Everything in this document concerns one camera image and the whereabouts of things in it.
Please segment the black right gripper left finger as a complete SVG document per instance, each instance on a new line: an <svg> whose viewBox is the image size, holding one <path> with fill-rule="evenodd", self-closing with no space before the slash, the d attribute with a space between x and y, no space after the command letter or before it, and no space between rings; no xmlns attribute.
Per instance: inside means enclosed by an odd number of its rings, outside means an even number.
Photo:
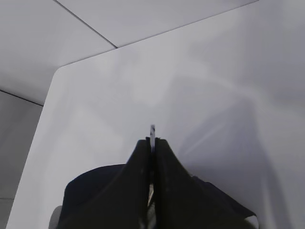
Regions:
<svg viewBox="0 0 305 229"><path fill-rule="evenodd" d="M147 228L150 143L139 140L129 160L97 197L98 229Z"/></svg>

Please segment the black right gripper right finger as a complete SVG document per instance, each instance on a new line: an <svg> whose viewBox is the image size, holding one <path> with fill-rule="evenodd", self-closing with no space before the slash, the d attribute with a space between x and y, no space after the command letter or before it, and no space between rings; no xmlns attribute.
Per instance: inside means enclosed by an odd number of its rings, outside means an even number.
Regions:
<svg viewBox="0 0 305 229"><path fill-rule="evenodd" d="M195 182L165 139L156 139L154 159L158 228L226 228L229 212Z"/></svg>

